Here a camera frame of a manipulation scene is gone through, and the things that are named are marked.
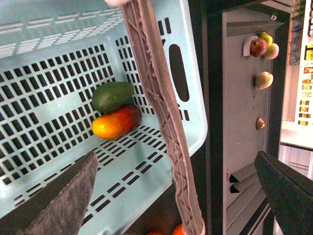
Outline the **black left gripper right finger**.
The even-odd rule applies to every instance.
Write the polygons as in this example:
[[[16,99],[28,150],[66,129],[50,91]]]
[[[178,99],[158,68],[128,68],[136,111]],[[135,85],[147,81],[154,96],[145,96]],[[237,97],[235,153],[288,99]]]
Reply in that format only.
[[[311,235],[313,181],[265,151],[257,153],[255,169],[283,234]]]

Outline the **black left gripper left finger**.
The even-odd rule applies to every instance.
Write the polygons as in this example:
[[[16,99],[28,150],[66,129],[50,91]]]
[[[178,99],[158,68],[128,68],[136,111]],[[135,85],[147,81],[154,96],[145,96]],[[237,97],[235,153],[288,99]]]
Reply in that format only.
[[[91,151],[0,219],[2,235],[76,235],[92,196],[98,169]]]

